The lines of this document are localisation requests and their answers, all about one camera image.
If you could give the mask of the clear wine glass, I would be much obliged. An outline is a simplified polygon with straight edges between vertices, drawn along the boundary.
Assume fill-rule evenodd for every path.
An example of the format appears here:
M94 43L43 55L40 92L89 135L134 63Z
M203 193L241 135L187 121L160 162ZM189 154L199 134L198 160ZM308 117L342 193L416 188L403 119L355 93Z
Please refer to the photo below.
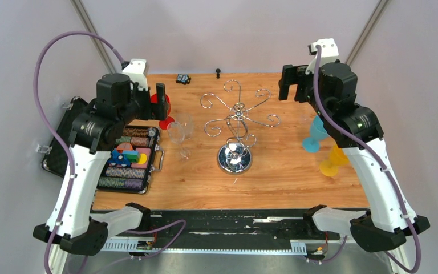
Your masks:
M179 155L181 160L186 161L190 159L190 151L184 147L185 130L179 122L172 122L167 127L170 140L179 146Z

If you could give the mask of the blue wine glass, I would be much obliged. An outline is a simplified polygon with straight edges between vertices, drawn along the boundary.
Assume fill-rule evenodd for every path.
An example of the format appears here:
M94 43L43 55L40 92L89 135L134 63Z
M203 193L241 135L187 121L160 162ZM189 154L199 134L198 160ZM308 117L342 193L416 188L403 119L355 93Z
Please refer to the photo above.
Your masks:
M303 148L310 153L316 153L320 150L320 142L329 137L323 126L323 121L316 116L310 126L310 136L302 142Z

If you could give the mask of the yellow wine glass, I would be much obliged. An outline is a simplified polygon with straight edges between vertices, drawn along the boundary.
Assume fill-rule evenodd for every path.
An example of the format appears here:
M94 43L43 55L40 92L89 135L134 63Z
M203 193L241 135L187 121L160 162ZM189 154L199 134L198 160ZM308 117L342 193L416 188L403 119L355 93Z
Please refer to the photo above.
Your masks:
M338 173L339 167L349 164L348 157L336 144L329 152L328 158L319 165L319 170L324 176L333 177Z

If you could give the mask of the chrome wine glass rack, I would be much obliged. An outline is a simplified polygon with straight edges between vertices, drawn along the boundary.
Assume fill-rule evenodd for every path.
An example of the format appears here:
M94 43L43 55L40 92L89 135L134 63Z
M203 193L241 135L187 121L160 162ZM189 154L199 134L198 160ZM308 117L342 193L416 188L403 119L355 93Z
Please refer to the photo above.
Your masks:
M249 117L249 113L255 108L265 104L270 100L272 93L266 88L258 89L254 96L262 100L248 107L242 100L242 87L239 81L235 79L227 80L223 89L225 92L232 92L234 85L237 86L238 101L233 105L228 105L219 96L212 92L205 93L200 98L200 105L204 109L213 107L210 98L217 99L228 110L224 118L212 119L204 124L204 132L211 138L221 135L222 127L211 125L213 123L224 122L226 128L232 134L226 139L225 144L218 150L216 162L221 171L228 175L241 175L248 171L253 163L251 148L257 144L257 137L252 134L248 128L247 122L259 124L267 128L278 127L281 124L281 118L276 114L266 116L266 122L259 122Z

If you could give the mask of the clear ribbed goblet glass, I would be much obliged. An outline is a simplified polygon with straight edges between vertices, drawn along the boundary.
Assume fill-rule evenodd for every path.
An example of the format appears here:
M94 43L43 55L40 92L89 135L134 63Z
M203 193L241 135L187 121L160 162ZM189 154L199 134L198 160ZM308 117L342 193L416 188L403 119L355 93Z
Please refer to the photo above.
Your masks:
M192 116L187 113L179 113L176 116L176 121L180 123L184 129L185 140L191 139L194 130Z

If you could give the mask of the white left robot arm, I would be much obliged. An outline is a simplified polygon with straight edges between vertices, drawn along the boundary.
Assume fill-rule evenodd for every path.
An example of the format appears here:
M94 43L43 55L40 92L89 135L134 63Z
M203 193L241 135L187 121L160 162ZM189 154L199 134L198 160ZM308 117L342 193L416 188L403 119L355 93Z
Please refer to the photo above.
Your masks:
M36 239L57 244L62 250L93 256L106 241L132 230L139 236L152 228L150 210L136 203L90 216L99 178L115 142L133 120L164 120L169 104L165 85L156 84L157 102L128 75L107 74L96 84L96 98L74 119L68 143L62 147L68 166L54 210L48 221L34 228Z

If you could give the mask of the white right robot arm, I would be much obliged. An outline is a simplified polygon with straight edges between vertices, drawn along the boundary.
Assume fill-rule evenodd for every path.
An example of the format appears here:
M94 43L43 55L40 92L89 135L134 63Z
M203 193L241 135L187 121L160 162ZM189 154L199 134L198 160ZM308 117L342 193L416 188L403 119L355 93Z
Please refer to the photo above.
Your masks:
M339 61L326 63L317 74L304 65L282 68L279 99L286 100L290 86L296 86L295 101L310 104L318 114L352 164L370 205L365 211L315 206L304 214L303 230L313 239L334 232L353 238L367 252L390 251L408 236L428 230L430 223L402 194L390 169L380 122L371 109L356 102L357 82L350 66Z

